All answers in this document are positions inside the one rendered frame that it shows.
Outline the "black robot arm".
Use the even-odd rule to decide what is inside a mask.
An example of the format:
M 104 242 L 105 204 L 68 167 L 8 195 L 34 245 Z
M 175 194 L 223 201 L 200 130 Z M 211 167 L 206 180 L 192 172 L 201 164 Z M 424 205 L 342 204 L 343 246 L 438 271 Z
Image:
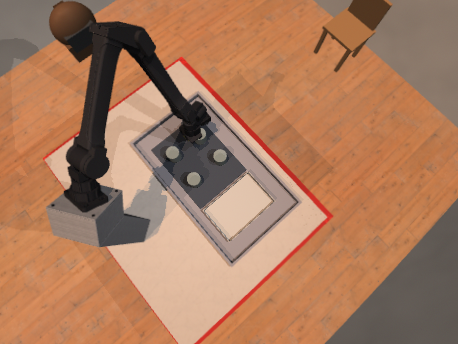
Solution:
M 110 166 L 106 157 L 105 130 L 122 48 L 141 66 L 169 104 L 172 113 L 183 120 L 185 130 L 193 131 L 196 128 L 196 136 L 201 132 L 200 125 L 207 125 L 211 121 L 203 103 L 195 101 L 191 105 L 180 93 L 157 57 L 156 46 L 143 27 L 119 21 L 97 22 L 90 23 L 89 32 L 93 33 L 93 47 L 83 118 L 78 138 L 74 137 L 73 145 L 66 153 L 72 186 L 69 188 L 70 194 L 68 189 L 64 190 L 64 196 L 82 212 L 108 202 L 108 196 L 101 191 L 96 179 L 104 176 Z

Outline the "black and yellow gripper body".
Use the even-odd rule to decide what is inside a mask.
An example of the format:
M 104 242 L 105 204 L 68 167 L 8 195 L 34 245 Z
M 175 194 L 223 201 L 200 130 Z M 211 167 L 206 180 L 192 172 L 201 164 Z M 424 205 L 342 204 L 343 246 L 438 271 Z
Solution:
M 196 128 L 195 128 L 196 129 Z M 194 129 L 194 130 L 195 130 Z M 199 133 L 198 135 L 194 135 L 194 130 L 193 131 L 187 131 L 184 129 L 183 125 L 179 127 L 180 132 L 183 134 L 183 136 L 190 141 L 192 144 L 197 140 L 202 138 L 202 134 Z

